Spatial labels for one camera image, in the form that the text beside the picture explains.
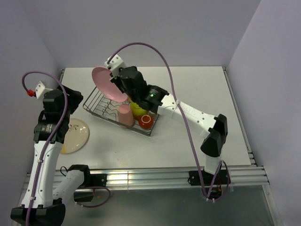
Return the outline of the pink plastic plate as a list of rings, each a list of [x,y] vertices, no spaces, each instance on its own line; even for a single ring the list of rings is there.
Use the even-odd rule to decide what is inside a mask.
[[[95,67],[92,70],[92,80],[95,86],[108,99],[115,102],[125,102],[126,93],[122,93],[119,88],[111,82],[111,71],[103,66]]]

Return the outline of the lime green bowl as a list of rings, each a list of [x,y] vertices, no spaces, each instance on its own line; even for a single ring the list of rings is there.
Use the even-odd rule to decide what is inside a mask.
[[[131,107],[131,111],[132,111],[132,115],[135,118],[139,118],[145,114],[147,114],[147,110],[142,109],[138,104],[136,104],[135,102],[131,102],[130,104]]]

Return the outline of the pink plastic cup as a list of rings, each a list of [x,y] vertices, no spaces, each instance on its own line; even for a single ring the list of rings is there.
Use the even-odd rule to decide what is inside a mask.
[[[122,104],[118,108],[119,123],[123,126],[132,127],[135,123],[131,108],[129,105]]]

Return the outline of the cream yellow floral plate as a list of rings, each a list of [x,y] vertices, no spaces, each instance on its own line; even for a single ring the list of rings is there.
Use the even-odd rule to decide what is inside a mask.
[[[89,139],[89,127],[80,119],[71,118],[60,154],[71,154],[81,149]]]

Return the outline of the orange brown ceramic mug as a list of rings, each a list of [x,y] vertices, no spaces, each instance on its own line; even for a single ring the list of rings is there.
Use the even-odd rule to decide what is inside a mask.
[[[142,115],[138,119],[138,124],[142,129],[151,129],[154,124],[154,118],[148,114]]]

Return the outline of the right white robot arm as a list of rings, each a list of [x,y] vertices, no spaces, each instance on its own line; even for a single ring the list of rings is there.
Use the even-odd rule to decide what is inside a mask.
[[[206,114],[176,99],[165,89],[148,85],[136,66],[109,68],[111,82],[144,110],[167,116],[177,122],[187,123],[204,141],[200,147],[205,154],[204,180],[215,183],[220,173],[222,147],[228,135],[226,116]]]

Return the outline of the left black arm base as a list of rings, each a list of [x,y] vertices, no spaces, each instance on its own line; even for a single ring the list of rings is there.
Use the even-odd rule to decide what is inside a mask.
[[[80,165],[80,164],[71,165],[68,168],[68,171],[71,170],[79,170],[84,173],[84,182],[79,186],[79,189],[84,189],[92,186],[106,187],[107,174],[105,173],[92,174],[87,165]],[[94,191],[75,192],[73,198],[76,202],[90,202],[94,197],[94,193],[95,193]]]

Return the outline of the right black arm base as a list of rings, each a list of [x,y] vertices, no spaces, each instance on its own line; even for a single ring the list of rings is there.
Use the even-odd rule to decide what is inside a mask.
[[[223,197],[223,195],[225,195],[228,192],[231,184],[231,179],[227,170],[222,169],[218,172],[208,198],[207,198],[207,194],[209,192],[210,185],[214,176],[212,174],[205,172],[204,170],[202,171],[202,176],[203,176],[203,182],[205,186],[205,192],[203,191],[202,188],[201,188],[201,192],[203,196],[209,201],[214,202],[220,200]],[[187,182],[191,186],[201,186],[199,173],[197,170],[189,171],[189,177]]]

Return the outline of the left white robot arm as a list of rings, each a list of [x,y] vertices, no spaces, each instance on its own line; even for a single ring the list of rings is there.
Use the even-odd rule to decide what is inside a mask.
[[[90,186],[92,177],[87,165],[71,165],[67,176],[54,189],[55,168],[70,115],[83,96],[64,85],[42,94],[44,109],[34,128],[34,160],[26,194],[10,217],[22,226],[60,226],[65,218],[66,202],[78,187]]]

